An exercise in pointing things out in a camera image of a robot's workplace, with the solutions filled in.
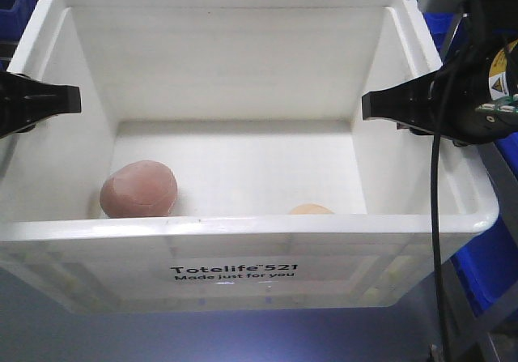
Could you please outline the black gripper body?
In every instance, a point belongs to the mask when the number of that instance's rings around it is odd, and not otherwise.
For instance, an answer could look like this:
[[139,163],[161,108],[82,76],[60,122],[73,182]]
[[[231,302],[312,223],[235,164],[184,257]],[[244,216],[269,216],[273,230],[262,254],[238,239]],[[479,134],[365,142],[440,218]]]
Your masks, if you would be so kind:
[[501,33],[477,52],[459,53],[438,72],[430,97],[433,130],[459,144],[490,143],[517,132],[517,35]]

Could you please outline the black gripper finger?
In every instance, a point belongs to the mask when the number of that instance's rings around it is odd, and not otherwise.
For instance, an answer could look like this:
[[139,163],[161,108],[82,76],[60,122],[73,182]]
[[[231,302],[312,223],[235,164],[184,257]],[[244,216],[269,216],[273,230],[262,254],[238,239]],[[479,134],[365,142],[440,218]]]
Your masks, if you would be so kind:
[[78,87],[1,71],[1,138],[31,131],[50,117],[81,112]]
[[433,95],[438,73],[434,71],[395,87],[365,93],[361,98],[362,119],[392,121],[398,129],[433,135],[439,110]]

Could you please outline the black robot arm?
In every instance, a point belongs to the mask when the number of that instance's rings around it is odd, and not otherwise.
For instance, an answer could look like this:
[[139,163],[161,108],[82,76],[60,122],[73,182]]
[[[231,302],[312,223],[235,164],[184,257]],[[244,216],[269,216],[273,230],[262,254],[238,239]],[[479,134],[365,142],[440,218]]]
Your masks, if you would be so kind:
[[438,70],[362,97],[365,120],[385,119],[462,145],[517,131],[517,0],[461,0],[465,41]]

